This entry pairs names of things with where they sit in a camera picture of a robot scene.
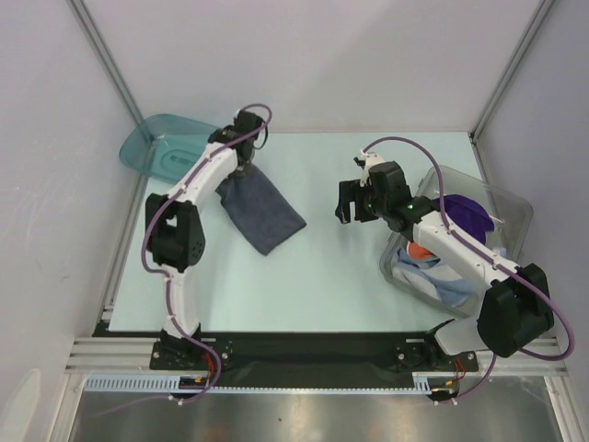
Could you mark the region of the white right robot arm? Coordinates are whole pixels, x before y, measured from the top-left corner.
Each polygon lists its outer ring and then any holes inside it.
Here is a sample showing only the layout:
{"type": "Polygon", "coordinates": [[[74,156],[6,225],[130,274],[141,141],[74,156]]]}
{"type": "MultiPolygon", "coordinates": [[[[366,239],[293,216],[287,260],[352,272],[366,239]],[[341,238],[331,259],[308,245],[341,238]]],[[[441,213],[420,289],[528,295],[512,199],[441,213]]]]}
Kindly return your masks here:
{"type": "Polygon", "coordinates": [[[397,162],[369,156],[360,164],[361,178],[339,184],[335,216],[343,224],[386,222],[393,232],[380,262],[386,280],[454,315],[431,329],[423,347],[428,366],[446,369],[469,350],[507,358],[553,328],[545,272],[493,248],[489,212],[446,193],[439,167],[430,171],[437,192],[414,194],[397,162]]]}

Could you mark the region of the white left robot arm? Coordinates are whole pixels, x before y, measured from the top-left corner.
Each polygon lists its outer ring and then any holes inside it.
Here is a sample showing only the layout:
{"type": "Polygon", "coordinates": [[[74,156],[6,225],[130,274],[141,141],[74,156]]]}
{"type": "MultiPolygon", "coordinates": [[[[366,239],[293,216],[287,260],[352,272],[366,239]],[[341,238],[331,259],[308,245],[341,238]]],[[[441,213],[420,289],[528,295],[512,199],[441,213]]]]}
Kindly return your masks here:
{"type": "Polygon", "coordinates": [[[197,366],[208,348],[199,340],[200,320],[185,280],[205,249],[201,210],[225,180],[245,176],[255,143],[268,132],[270,107],[249,104],[231,124],[209,135],[194,166],[167,193],[152,193],[145,207],[141,260],[145,270],[163,277],[167,318],[160,332],[170,357],[183,368],[197,366]]]}

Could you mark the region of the dark grey-blue towel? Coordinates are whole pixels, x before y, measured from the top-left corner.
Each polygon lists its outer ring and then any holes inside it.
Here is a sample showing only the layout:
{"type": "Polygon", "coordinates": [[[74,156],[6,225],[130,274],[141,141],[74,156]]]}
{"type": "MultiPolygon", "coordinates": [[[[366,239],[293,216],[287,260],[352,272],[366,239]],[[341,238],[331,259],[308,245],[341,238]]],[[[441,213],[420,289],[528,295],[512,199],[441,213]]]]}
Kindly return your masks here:
{"type": "Polygon", "coordinates": [[[234,226],[263,256],[306,227],[305,219],[256,166],[246,175],[225,179],[216,193],[234,226]]]}

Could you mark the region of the purple towel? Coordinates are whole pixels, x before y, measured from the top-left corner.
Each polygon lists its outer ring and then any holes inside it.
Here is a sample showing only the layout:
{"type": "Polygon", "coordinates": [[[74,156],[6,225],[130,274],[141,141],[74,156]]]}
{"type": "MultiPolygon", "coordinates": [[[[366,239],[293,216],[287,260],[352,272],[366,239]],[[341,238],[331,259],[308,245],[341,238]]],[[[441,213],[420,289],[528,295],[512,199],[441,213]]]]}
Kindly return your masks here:
{"type": "Polygon", "coordinates": [[[484,207],[459,194],[447,194],[444,200],[446,215],[472,238],[485,245],[487,234],[494,231],[494,224],[484,207]]]}

